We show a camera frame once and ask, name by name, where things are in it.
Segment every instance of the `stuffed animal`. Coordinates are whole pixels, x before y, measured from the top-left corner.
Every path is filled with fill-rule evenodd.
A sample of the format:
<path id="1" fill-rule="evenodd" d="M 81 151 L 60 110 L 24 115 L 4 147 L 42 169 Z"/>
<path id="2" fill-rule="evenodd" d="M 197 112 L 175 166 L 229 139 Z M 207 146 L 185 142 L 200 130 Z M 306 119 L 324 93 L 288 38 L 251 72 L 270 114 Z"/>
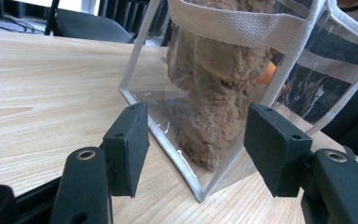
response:
<path id="1" fill-rule="evenodd" d="M 272 0 L 188 2 L 226 10 L 272 11 Z M 181 124 L 180 146 L 197 165 L 214 171 L 243 131 L 249 104 L 262 97 L 266 85 L 257 80 L 269 65 L 269 48 L 232 45 L 173 25 L 167 59 L 171 82 L 188 92 L 191 103 L 191 116 Z"/>

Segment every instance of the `clear plastic bag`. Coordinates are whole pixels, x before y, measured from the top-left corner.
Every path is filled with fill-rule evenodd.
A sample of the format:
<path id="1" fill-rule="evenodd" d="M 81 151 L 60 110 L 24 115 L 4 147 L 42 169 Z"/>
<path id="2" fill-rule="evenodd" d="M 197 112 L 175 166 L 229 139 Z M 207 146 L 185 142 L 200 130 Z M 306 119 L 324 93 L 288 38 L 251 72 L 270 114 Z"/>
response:
<path id="1" fill-rule="evenodd" d="M 315 132 L 358 88 L 358 63 L 339 68 L 356 76 L 325 71 L 342 64 L 331 55 L 351 51 L 338 46 L 331 53 L 337 41 L 320 47 L 321 38 L 334 35 L 358 46 L 355 24 L 343 26 L 326 10 L 330 2 L 244 1 L 247 11 L 238 11 L 235 4 L 169 0 L 175 25 L 168 48 L 142 47 L 147 18 L 153 18 L 146 14 L 120 90 L 131 104 L 148 102 L 150 130 L 200 202 L 255 172 L 243 147 L 250 103 L 273 105 L 303 131 Z M 157 5 L 152 0 L 147 13 Z"/>

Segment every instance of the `brown teddy bear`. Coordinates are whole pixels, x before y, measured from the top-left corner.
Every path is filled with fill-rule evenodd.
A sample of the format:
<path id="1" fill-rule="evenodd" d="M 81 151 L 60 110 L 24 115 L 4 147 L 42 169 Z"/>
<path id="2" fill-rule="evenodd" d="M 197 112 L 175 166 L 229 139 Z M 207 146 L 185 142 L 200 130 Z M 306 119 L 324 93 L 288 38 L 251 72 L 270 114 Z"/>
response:
<path id="1" fill-rule="evenodd" d="M 188 0 L 226 10 L 272 11 L 272 0 Z M 180 146 L 197 165 L 217 168 L 244 129 L 250 103 L 262 96 L 257 82 L 269 64 L 269 47 L 246 48 L 193 35 L 173 25 L 168 75 L 187 91 L 191 116 L 181 124 Z"/>

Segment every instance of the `wood grain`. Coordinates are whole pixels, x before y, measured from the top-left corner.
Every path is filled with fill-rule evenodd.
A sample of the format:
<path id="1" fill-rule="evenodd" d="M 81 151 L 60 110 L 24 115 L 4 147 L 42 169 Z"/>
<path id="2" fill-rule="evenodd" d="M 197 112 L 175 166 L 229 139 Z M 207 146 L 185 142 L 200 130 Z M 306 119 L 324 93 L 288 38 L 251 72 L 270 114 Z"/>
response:
<path id="1" fill-rule="evenodd" d="M 72 151 L 101 143 L 128 105 L 118 83 L 131 50 L 0 32 L 0 184 L 22 194 L 61 175 Z M 136 198 L 113 199 L 116 223 L 304 222 L 301 197 L 272 198 L 259 173 L 198 203 L 153 136 L 150 141 Z"/>

